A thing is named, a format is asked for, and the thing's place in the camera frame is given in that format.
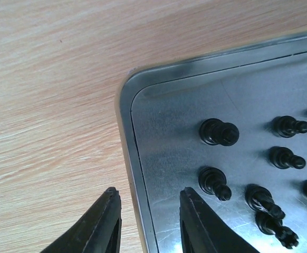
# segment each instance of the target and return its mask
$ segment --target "metallic surface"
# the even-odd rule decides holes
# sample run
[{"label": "metallic surface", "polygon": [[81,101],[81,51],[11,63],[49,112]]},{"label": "metallic surface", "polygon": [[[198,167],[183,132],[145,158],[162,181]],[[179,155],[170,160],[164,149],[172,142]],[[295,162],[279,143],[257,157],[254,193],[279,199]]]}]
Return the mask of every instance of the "metallic surface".
[{"label": "metallic surface", "polygon": [[[287,252],[262,234],[244,189],[269,189],[287,214],[284,225],[299,236],[292,252],[307,252],[307,200],[302,170],[280,170],[267,161],[269,148],[288,147],[307,161],[307,133],[280,138],[271,132],[277,116],[307,121],[307,33],[140,71],[119,97],[120,126],[131,190],[149,252],[181,252],[179,193],[193,187],[217,214],[260,252]],[[235,124],[231,147],[209,146],[200,124],[218,118]],[[203,193],[198,172],[221,169],[230,201]]]}]

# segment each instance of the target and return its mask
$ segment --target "light wood grain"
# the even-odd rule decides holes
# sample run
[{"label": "light wood grain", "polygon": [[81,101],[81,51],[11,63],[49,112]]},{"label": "light wood grain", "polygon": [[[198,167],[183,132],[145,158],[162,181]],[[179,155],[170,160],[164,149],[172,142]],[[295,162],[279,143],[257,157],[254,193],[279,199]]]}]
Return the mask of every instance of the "light wood grain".
[{"label": "light wood grain", "polygon": [[138,66],[307,29],[302,0],[0,0],[0,252],[39,252],[109,186],[141,252],[113,97]]}]

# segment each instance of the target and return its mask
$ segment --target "gray metal plate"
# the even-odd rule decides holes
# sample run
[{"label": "gray metal plate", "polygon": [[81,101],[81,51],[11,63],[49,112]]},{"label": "gray metal plate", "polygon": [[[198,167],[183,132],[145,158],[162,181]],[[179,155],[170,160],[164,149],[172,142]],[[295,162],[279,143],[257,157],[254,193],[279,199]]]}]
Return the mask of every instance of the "gray metal plate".
[{"label": "gray metal plate", "polygon": [[[193,187],[261,253],[289,252],[255,225],[244,189],[257,183],[269,189],[286,213],[284,225],[300,237],[299,246],[291,252],[307,253],[307,200],[300,193],[307,165],[303,170],[280,170],[266,157],[269,148],[283,146],[307,161],[307,134],[280,138],[270,126],[283,115],[307,121],[307,52],[222,69],[148,85],[132,101],[132,134],[158,251],[182,252],[179,193]],[[208,118],[234,123],[239,141],[231,147],[204,144],[198,130]],[[201,191],[197,176],[203,166],[226,174],[233,192],[230,201],[220,202]]]}]

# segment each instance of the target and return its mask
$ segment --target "silver tray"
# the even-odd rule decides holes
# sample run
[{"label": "silver tray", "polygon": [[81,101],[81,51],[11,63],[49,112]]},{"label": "silver tray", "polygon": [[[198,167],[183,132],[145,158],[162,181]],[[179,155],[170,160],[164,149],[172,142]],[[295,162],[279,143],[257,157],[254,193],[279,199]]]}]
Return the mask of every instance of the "silver tray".
[{"label": "silver tray", "polygon": [[[303,170],[280,170],[266,158],[273,146],[307,161],[307,134],[280,138],[270,131],[277,116],[307,121],[307,33],[236,48],[131,74],[116,101],[129,182],[148,252],[182,252],[179,193],[193,187],[240,236],[261,253],[289,252],[262,234],[244,199],[249,183],[272,193],[286,213],[284,225],[299,236],[291,252],[307,253],[307,200]],[[239,141],[209,146],[199,137],[208,118],[234,123]],[[198,185],[199,168],[220,168],[233,196],[220,202]]]}]

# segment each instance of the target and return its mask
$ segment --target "wooden surface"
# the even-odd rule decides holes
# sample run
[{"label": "wooden surface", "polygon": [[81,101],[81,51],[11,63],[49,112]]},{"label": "wooden surface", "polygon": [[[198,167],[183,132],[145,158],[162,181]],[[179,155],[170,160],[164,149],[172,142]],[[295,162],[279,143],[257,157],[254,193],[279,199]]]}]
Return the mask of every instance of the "wooden surface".
[{"label": "wooden surface", "polygon": [[39,252],[109,186],[141,252],[114,112],[139,66],[307,29],[303,0],[0,0],[0,253]]}]

